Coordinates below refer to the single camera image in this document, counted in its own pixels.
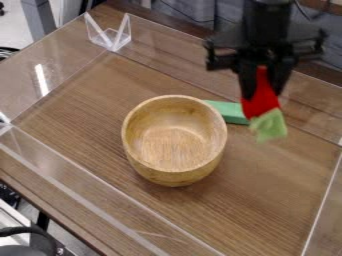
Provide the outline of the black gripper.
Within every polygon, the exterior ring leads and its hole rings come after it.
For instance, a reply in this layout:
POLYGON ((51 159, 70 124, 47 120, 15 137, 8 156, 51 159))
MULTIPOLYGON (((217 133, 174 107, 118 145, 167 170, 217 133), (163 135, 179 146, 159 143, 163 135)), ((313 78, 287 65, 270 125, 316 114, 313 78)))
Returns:
POLYGON ((245 0, 242 21, 205 40, 209 70, 231 69, 238 74, 242 97, 257 91, 258 65, 271 62, 267 76, 277 96, 283 92, 297 60, 322 53, 326 32, 312 24, 292 21, 297 0, 245 0))

